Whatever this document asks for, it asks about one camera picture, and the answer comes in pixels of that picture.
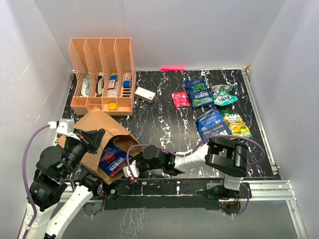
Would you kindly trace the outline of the blue Burts chilli chips bag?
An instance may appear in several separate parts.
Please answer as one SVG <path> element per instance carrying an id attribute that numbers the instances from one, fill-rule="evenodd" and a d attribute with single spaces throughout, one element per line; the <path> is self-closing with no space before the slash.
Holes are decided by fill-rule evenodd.
<path id="1" fill-rule="evenodd" d="M 108 143 L 102 152 L 99 168 L 108 176 L 113 177 L 127 165 L 126 158 L 126 152 L 116 147 L 112 142 Z"/>

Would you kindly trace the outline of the blue Kettle chips bag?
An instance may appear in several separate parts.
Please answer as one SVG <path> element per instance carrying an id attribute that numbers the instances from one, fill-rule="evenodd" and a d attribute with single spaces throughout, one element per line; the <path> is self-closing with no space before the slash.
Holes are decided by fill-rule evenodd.
<path id="1" fill-rule="evenodd" d="M 202 140 L 213 135 L 230 135 L 231 130 L 222 114 L 215 106 L 211 106 L 196 121 L 197 131 Z"/>

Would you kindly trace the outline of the teal red snack bag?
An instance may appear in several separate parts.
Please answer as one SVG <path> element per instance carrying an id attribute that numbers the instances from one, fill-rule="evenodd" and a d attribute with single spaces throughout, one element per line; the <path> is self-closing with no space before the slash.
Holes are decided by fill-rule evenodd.
<path id="1" fill-rule="evenodd" d="M 236 96 L 229 94 L 234 86 L 234 84 L 212 86 L 211 92 L 214 104 L 217 106 L 226 106 L 238 101 Z"/>

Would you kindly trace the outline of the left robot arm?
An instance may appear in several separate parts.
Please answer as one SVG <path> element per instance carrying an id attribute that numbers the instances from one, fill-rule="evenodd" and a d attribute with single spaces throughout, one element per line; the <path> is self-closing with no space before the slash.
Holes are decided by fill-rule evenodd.
<path id="1" fill-rule="evenodd" d="M 66 134 L 64 146 L 54 145 L 44 149 L 36 164 L 31 185 L 26 178 L 27 144 L 22 159 L 22 177 L 27 193 L 27 208 L 18 237 L 20 239 L 60 239 L 70 222 L 85 204 L 100 198 L 103 181 L 88 173 L 74 187 L 73 194 L 63 207 L 53 215 L 61 196 L 67 189 L 65 183 L 86 153 L 96 155 L 105 130 L 74 130 Z"/>

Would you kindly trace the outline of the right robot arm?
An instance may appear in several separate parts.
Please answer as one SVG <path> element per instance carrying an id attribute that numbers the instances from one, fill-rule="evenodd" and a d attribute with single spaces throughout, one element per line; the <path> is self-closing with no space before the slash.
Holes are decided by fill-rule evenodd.
<path id="1" fill-rule="evenodd" d="M 133 183 L 137 183 L 143 171 L 161 169 L 164 173 L 176 176 L 196 167 L 207 165 L 224 174 L 222 185 L 206 189 L 210 199 L 238 202 L 241 197 L 240 187 L 247 175 L 248 147 L 238 141 L 224 137 L 214 137 L 189 152 L 171 152 L 154 145 L 141 144 L 144 150 L 132 159 L 127 159 L 124 170 Z"/>

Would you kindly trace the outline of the brown paper bag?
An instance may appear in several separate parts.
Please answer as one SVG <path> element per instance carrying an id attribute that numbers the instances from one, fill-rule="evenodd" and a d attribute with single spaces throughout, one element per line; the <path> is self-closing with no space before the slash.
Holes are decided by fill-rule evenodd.
<path id="1" fill-rule="evenodd" d="M 106 184 L 110 185 L 114 181 L 120 179 L 124 173 L 119 172 L 117 175 L 111 177 L 106 174 L 102 169 L 99 168 L 99 161 L 102 156 L 102 152 L 105 146 L 117 138 L 115 146 L 127 152 L 131 146 L 134 148 L 130 149 L 129 155 L 134 157 L 141 152 L 141 147 L 136 138 L 121 126 L 115 119 L 103 112 L 101 109 L 94 107 L 88 113 L 86 113 L 78 122 L 74 125 L 75 129 L 81 129 L 83 131 L 92 131 L 98 129 L 104 129 L 105 134 L 102 138 L 101 145 L 99 146 L 96 154 L 86 153 L 80 163 L 87 168 L 90 172 L 101 178 Z"/>

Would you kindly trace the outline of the red snack packet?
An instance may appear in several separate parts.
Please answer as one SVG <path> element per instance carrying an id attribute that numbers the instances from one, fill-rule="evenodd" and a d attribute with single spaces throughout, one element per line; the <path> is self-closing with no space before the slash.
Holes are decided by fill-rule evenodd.
<path id="1" fill-rule="evenodd" d="M 171 93 L 171 97 L 176 108 L 190 106 L 190 102 L 186 92 Z"/>

